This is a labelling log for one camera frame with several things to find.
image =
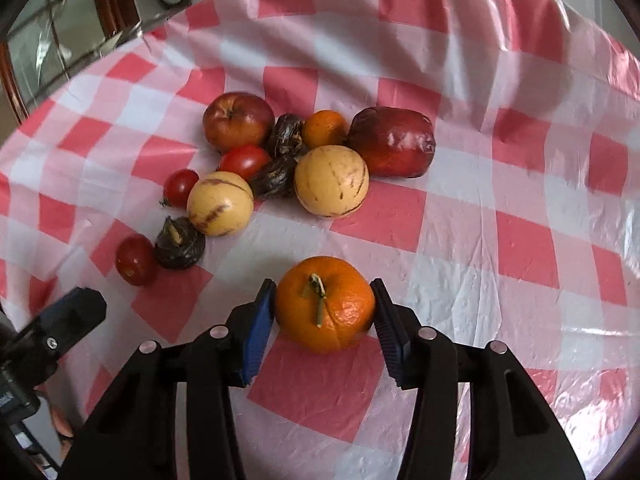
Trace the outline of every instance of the table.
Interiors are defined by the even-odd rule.
[[[344,219],[260,204],[198,266],[127,285],[114,248],[155,237],[172,171],[216,168],[200,118],[239,89],[276,115],[418,110],[433,165],[373,180]],[[204,0],[76,76],[2,147],[2,306],[20,327],[73,286],[103,293],[106,321],[48,385],[83,418],[141,341],[191,340],[263,278],[338,256],[456,342],[506,342],[594,478],[640,399],[639,117],[638,61],[554,0]],[[413,402],[374,332],[314,356],[274,328],[233,394],[248,478],[392,478]],[[467,455],[463,390],[454,478]]]

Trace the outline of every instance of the metal pin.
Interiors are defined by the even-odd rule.
[[[211,330],[209,330],[209,335],[213,339],[222,339],[229,334],[229,329],[224,325],[216,325]]]
[[[158,343],[156,343],[155,341],[145,341],[143,343],[140,343],[138,350],[140,350],[140,353],[143,354],[151,354],[156,351],[156,348],[158,348]]]
[[[489,343],[489,348],[497,354],[505,354],[509,349],[509,347],[502,341],[491,341]]]
[[[426,339],[427,341],[433,341],[438,336],[438,332],[436,329],[431,328],[430,326],[423,326],[420,330],[418,330],[418,336],[422,339]]]

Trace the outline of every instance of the red and white checkered tablecloth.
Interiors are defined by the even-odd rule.
[[[114,248],[155,237],[170,173],[216,168],[200,120],[232,90],[303,117],[419,110],[433,165],[373,180],[344,219],[259,204],[198,266],[127,285]],[[264,278],[338,256],[453,340],[505,341],[594,478],[639,411],[638,199],[638,61],[561,2],[205,0],[76,76],[2,147],[0,296],[19,327],[73,286],[104,295],[106,321],[50,385],[86,416],[141,341],[189,341]],[[255,383],[233,394],[247,476],[394,478],[414,398],[374,332],[313,356],[274,328]],[[455,479],[468,395],[458,422]]]

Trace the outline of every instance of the small orange fruit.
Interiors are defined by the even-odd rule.
[[[320,110],[305,121],[302,140],[310,150],[328,144],[344,144],[348,131],[347,121],[338,112]]]
[[[313,352],[353,344],[370,327],[376,301],[369,283],[350,264],[315,256],[289,269],[276,290],[280,329]]]

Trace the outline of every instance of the red apple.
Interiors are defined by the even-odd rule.
[[[358,113],[351,123],[347,145],[377,176],[423,176],[436,150],[431,121],[404,108],[373,107]]]
[[[202,117],[204,134],[222,153],[260,145],[273,128],[273,110],[264,99],[247,92],[228,92],[217,97]]]

